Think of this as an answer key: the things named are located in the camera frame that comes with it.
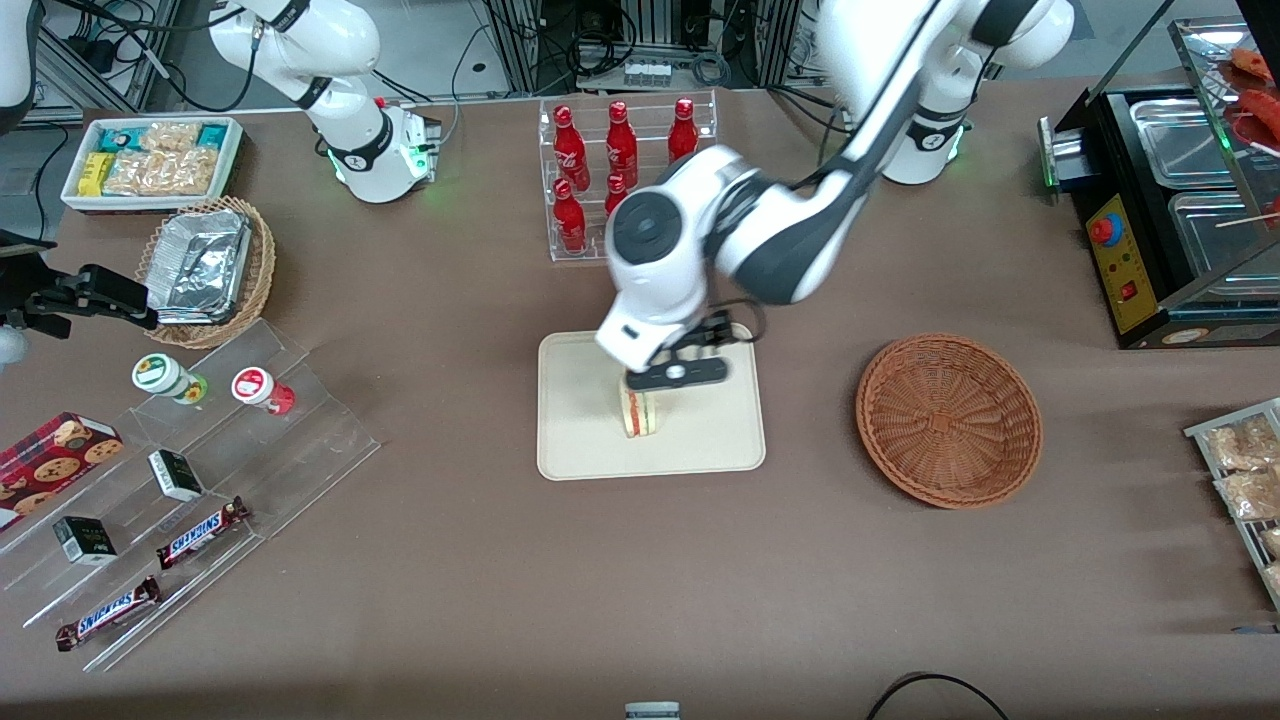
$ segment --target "red cookie box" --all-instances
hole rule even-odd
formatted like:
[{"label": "red cookie box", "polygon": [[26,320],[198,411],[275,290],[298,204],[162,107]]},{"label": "red cookie box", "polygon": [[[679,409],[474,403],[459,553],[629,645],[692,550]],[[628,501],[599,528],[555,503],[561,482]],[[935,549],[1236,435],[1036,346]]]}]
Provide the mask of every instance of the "red cookie box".
[{"label": "red cookie box", "polygon": [[110,425],[63,413],[0,452],[0,532],[122,447]]}]

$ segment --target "table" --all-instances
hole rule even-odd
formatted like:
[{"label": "table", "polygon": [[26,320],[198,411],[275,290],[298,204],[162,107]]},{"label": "table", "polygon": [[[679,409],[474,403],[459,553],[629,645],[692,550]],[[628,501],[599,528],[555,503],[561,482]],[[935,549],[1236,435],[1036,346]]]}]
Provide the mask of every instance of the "table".
[{"label": "table", "polygon": [[[105,675],[0,606],[0,716],[860,717],[911,670],[1021,717],[1275,716],[1280,639],[1228,632],[1274,615],[1180,429],[1280,393],[1276,355],[1115,350],[1070,204],[1037,191],[1034,122],[1083,87],[988,85],[945,176],[882,186],[826,286],[771,310],[759,470],[585,483],[538,474],[536,350],[613,287],[547,259],[536,104],[465,106],[439,182],[384,206],[334,182],[302,114],[241,115],[233,188],[279,246],[266,316],[387,445]],[[777,177],[815,159],[795,118],[721,94],[722,141]],[[132,270],[155,222],[68,213],[52,261]],[[1043,460],[1002,506],[922,506],[856,441],[861,368],[927,331],[1038,397]],[[114,418],[156,348],[106,319],[33,338],[0,437]],[[916,685],[882,717],[940,708],[986,716]]]}]

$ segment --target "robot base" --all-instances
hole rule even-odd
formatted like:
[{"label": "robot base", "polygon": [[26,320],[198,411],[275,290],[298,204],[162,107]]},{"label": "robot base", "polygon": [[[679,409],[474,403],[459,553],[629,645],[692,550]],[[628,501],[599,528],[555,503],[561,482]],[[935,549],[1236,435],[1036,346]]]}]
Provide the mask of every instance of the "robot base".
[{"label": "robot base", "polygon": [[728,379],[653,392],[657,432],[627,438],[618,407],[622,366],[591,332],[548,336],[538,350],[538,470],[549,480],[588,480],[759,468],[764,424],[755,351],[740,342],[722,347],[721,356]]},{"label": "robot base", "polygon": [[367,172],[343,172],[333,161],[338,179],[365,202],[390,202],[422,183],[435,181],[440,158],[440,123],[401,108],[383,110],[392,120],[392,143]]}]

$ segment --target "coca-cola bottle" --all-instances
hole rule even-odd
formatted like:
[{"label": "coca-cola bottle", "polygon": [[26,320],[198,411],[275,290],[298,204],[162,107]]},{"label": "coca-cola bottle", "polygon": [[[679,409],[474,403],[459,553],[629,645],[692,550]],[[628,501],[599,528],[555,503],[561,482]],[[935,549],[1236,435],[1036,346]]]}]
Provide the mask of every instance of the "coca-cola bottle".
[{"label": "coca-cola bottle", "polygon": [[586,143],[582,133],[573,127],[573,111],[558,105],[552,113],[556,119],[556,164],[579,192],[591,187],[591,172],[586,169]]},{"label": "coca-cola bottle", "polygon": [[570,255],[581,255],[586,251],[586,215],[582,214],[582,205],[573,197],[573,188],[564,178],[556,178],[552,191],[556,193],[552,214],[556,215],[561,243]]},{"label": "coca-cola bottle", "polygon": [[618,202],[622,202],[622,199],[627,196],[627,181],[621,174],[613,173],[604,182],[609,188],[609,193],[604,196],[604,217],[608,218]]},{"label": "coca-cola bottle", "polygon": [[609,135],[604,137],[604,147],[609,152],[609,172],[622,176],[627,187],[635,187],[640,182],[636,131],[627,119],[627,104],[621,100],[609,102]]},{"label": "coca-cola bottle", "polygon": [[698,150],[698,126],[694,124],[694,101],[689,97],[676,100],[676,122],[667,133],[667,163],[675,163]]}]

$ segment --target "round wicker basket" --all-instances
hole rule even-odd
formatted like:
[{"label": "round wicker basket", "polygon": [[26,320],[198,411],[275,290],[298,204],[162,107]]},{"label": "round wicker basket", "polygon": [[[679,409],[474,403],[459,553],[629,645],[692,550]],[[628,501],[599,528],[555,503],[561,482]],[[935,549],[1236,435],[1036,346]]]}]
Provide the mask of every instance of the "round wicker basket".
[{"label": "round wicker basket", "polygon": [[[271,273],[275,272],[275,240],[271,237],[271,228],[266,227],[262,215],[252,205],[238,197],[219,197],[200,202],[183,208],[178,214],[212,213],[215,210],[236,210],[253,223],[253,234],[250,237],[248,258],[244,261],[244,278],[241,281],[236,315],[221,325],[159,325],[154,331],[147,331],[147,336],[152,340],[188,350],[218,347],[244,332],[266,306],[266,296],[271,292]],[[137,272],[133,273],[138,282],[142,282],[147,275],[147,268],[151,266],[151,254],[155,252],[159,237],[160,228],[157,227],[151,233],[151,241],[147,242],[146,250],[142,251],[142,261],[138,263]]]},{"label": "round wicker basket", "polygon": [[940,507],[1007,500],[1036,470],[1039,409],[1009,363],[952,334],[900,340],[872,360],[854,402],[872,460]]}]

